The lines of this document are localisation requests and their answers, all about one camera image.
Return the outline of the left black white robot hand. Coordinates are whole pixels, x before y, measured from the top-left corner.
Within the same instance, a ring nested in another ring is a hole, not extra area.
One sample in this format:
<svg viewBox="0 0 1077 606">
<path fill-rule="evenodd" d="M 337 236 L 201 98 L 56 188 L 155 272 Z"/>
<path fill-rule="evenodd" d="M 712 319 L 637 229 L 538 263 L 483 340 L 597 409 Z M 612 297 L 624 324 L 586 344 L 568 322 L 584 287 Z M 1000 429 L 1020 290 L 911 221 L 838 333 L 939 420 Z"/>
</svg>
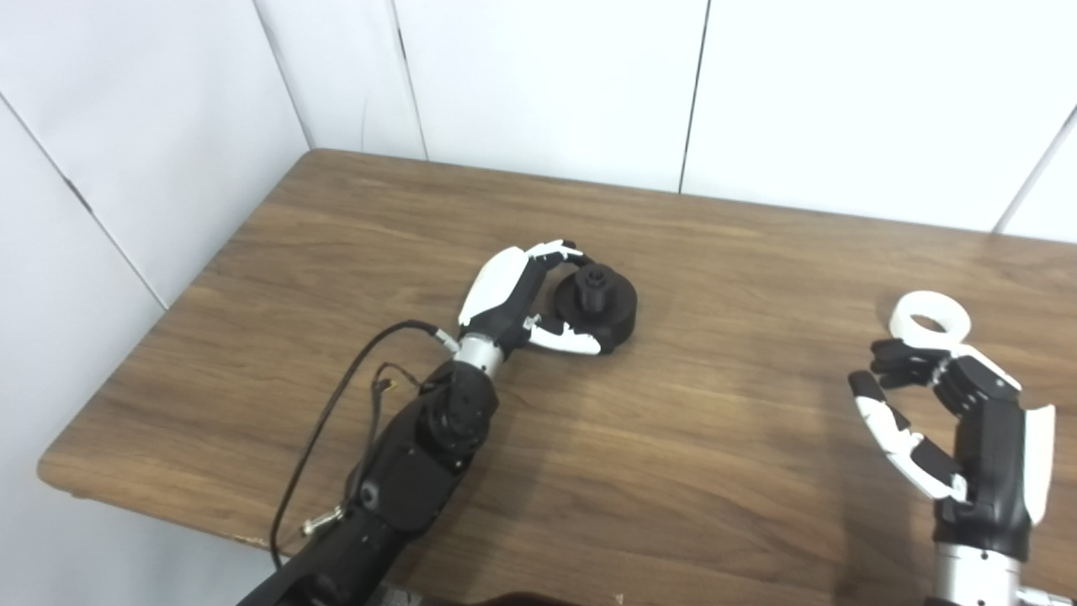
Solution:
<svg viewBox="0 0 1077 606">
<path fill-rule="evenodd" d="M 567 321 L 532 314 L 547 274 L 563 263 L 585 266 L 592 258 L 574 242 L 555 239 L 528 250 L 508 246 L 485 262 L 460 311 L 460 337 L 480 335 L 505 356 L 526 344 L 571 354 L 610 354 L 615 346 Z"/>
</svg>

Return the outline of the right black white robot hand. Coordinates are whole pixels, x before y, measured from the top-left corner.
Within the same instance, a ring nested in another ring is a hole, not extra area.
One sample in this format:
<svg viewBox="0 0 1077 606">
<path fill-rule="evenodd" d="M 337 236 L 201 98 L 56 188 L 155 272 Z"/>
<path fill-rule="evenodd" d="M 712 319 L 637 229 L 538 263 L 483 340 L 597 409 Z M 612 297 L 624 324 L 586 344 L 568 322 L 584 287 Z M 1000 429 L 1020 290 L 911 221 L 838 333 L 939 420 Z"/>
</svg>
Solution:
<svg viewBox="0 0 1077 606">
<path fill-rule="evenodd" d="M 1027 561 L 1043 521 L 1053 463 L 1051 406 L 1021 407 L 1021 385 L 973 346 L 870 346 L 872 364 L 847 376 L 862 421 L 882 453 L 935 503 L 936 542 Z M 928 387 L 955 418 L 952 451 L 889 403 L 892 389 Z"/>
</svg>

